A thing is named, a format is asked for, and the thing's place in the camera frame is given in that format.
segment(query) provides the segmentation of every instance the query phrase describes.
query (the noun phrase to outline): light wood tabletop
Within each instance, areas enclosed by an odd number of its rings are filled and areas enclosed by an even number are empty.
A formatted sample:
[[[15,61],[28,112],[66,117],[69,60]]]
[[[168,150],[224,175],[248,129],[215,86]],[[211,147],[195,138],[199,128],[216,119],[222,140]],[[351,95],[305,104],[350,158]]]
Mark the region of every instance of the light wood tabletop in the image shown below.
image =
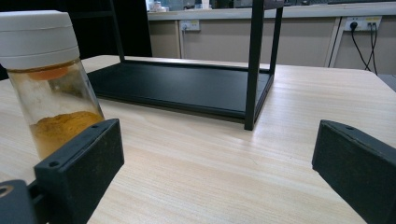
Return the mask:
[[[117,61],[83,64],[90,72]],[[90,223],[364,223],[312,170],[319,122],[396,147],[396,93],[366,71],[278,65],[253,132],[224,119],[99,103],[107,119],[120,119],[125,164]],[[0,113],[0,182],[30,183],[39,158],[9,80],[0,81]]]

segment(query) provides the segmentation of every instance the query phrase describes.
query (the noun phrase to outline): black metal shelf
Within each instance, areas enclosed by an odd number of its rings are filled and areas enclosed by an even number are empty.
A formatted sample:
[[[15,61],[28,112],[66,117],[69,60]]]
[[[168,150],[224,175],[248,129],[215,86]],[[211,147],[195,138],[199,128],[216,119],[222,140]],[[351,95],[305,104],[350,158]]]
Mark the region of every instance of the black metal shelf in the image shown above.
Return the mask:
[[[268,9],[276,10],[271,62],[269,69],[260,69],[264,10]],[[93,90],[99,97],[123,102],[243,119],[245,130],[253,130],[274,81],[282,13],[283,0],[253,0],[246,68],[126,60],[114,20],[120,63],[89,73]]]

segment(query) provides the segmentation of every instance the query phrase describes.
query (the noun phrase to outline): white lid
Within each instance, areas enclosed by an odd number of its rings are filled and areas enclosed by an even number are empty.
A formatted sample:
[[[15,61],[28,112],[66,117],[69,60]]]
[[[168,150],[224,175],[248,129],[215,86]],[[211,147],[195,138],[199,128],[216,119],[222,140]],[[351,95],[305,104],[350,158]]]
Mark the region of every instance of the white lid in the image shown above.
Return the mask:
[[[6,69],[37,68],[78,57],[78,43],[67,13],[0,12],[0,64]]]

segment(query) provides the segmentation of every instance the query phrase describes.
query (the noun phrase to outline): power outlet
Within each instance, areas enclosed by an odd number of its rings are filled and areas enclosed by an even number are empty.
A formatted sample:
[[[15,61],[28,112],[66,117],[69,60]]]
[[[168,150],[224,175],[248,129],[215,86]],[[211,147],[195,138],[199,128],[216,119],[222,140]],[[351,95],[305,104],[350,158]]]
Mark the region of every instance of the power outlet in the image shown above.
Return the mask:
[[[201,27],[198,20],[180,21],[180,30],[182,31],[199,31]]]
[[[346,18],[346,26],[344,28],[345,31],[351,31],[350,23],[356,22],[358,26],[355,31],[371,31],[371,25],[375,23],[376,30],[379,28],[379,23],[381,22],[381,16],[372,16],[372,17],[348,17]]]

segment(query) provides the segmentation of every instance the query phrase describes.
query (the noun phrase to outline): spice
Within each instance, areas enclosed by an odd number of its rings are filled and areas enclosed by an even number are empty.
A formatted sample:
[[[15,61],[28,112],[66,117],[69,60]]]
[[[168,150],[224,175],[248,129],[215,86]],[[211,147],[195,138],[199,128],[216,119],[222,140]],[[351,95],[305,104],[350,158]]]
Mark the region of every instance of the spice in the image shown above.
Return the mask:
[[[39,120],[37,124],[30,126],[38,156],[40,159],[47,158],[86,128],[102,120],[104,120],[102,116],[88,111]]]

